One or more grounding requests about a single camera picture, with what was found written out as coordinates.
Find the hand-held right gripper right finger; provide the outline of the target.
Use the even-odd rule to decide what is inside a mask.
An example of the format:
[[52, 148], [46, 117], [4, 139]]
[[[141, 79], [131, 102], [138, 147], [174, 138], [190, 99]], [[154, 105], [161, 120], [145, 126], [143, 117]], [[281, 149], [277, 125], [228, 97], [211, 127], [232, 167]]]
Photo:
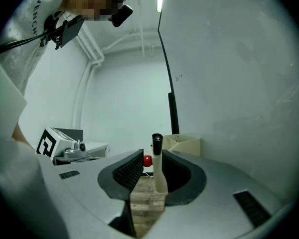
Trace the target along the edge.
[[238, 168], [164, 151], [169, 193], [143, 239], [264, 239], [286, 214], [270, 190]]

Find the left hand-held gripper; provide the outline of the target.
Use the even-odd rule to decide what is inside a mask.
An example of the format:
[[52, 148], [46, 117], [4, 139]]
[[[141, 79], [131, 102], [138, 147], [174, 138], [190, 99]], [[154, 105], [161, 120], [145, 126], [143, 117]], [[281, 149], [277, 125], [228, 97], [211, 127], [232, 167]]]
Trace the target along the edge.
[[73, 162], [88, 157], [84, 142], [74, 140], [62, 131], [49, 126], [41, 135], [36, 153], [48, 156], [52, 162]]

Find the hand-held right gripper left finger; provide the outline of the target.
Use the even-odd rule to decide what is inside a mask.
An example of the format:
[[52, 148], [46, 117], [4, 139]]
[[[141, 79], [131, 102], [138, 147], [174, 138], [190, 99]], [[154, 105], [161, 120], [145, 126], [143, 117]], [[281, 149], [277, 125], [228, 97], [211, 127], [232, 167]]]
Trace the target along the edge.
[[143, 172], [142, 149], [96, 161], [39, 163], [69, 239], [135, 239], [130, 194]]

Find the white marker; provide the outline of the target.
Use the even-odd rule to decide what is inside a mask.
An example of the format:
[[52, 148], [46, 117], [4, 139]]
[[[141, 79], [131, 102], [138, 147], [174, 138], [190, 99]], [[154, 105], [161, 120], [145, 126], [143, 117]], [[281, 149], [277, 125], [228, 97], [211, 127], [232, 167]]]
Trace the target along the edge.
[[154, 156], [161, 155], [162, 152], [163, 136], [160, 133], [152, 135], [152, 153]]

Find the person's left forearm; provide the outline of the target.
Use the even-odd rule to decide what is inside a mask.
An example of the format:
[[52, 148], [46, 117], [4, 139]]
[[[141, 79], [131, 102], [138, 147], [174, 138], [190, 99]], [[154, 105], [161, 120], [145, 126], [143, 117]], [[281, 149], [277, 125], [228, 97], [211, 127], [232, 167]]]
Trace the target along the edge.
[[22, 142], [23, 144], [27, 145], [30, 149], [34, 150], [34, 148], [29, 144], [29, 142], [26, 140], [25, 136], [23, 135], [18, 123], [14, 128], [12, 138], [16, 141]]

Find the large whiteboard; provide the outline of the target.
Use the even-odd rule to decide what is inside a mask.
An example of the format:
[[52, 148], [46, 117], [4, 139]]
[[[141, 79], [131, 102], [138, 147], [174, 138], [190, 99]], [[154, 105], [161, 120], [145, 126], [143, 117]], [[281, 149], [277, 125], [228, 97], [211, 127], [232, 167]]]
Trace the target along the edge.
[[163, 0], [179, 132], [290, 201], [299, 193], [299, 28], [280, 0]]

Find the grey desk partition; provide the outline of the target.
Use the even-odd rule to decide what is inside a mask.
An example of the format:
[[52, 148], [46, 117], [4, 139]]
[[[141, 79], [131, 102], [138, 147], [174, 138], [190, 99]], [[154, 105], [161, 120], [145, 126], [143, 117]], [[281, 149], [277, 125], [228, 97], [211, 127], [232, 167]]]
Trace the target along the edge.
[[83, 130], [81, 129], [56, 128], [56, 130], [62, 132], [63, 134], [74, 140], [83, 141]]

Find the person's white t-shirt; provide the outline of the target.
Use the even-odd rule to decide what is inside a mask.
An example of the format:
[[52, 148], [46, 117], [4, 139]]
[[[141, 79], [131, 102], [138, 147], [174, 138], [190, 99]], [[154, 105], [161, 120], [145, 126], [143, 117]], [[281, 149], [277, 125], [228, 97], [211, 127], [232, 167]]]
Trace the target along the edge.
[[[61, 3], [62, 0], [23, 0], [4, 26], [0, 45], [42, 34], [45, 20], [59, 11]], [[46, 47], [40, 47], [37, 39], [0, 54], [3, 69], [23, 95], [45, 50]]]

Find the white ceiling conduit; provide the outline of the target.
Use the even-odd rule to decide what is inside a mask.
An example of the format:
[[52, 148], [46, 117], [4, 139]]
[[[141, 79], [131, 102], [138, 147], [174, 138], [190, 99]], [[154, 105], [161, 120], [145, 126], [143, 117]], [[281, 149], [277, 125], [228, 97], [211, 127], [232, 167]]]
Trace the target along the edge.
[[140, 51], [145, 58], [146, 50], [153, 53], [155, 48], [161, 48], [157, 32], [129, 33], [101, 48], [103, 54], [121, 53], [125, 51]]

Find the white wall pipes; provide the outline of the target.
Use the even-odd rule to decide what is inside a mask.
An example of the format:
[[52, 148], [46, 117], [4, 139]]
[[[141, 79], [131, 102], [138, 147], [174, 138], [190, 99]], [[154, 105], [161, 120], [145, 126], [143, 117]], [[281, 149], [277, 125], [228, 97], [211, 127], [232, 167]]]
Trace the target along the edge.
[[101, 51], [101, 48], [99, 47], [91, 31], [85, 24], [79, 31], [77, 41], [82, 47], [89, 61], [81, 76], [75, 96], [71, 124], [71, 127], [73, 129], [81, 129], [83, 119], [82, 112], [84, 110], [87, 90], [89, 85], [91, 84], [92, 74], [98, 67], [102, 65], [103, 61], [105, 60], [105, 56]]

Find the black chest mount device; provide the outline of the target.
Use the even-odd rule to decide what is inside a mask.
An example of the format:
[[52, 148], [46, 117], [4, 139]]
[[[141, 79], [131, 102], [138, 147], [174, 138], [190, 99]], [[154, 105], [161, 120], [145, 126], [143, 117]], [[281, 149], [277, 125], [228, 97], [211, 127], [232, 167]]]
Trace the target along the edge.
[[58, 20], [58, 17], [53, 17], [52, 15], [46, 19], [43, 37], [40, 40], [40, 47], [44, 47], [49, 41], [53, 41], [56, 45], [56, 50], [62, 48], [78, 35], [84, 23], [81, 15], [76, 16], [70, 21], [65, 20], [61, 26], [56, 27]]

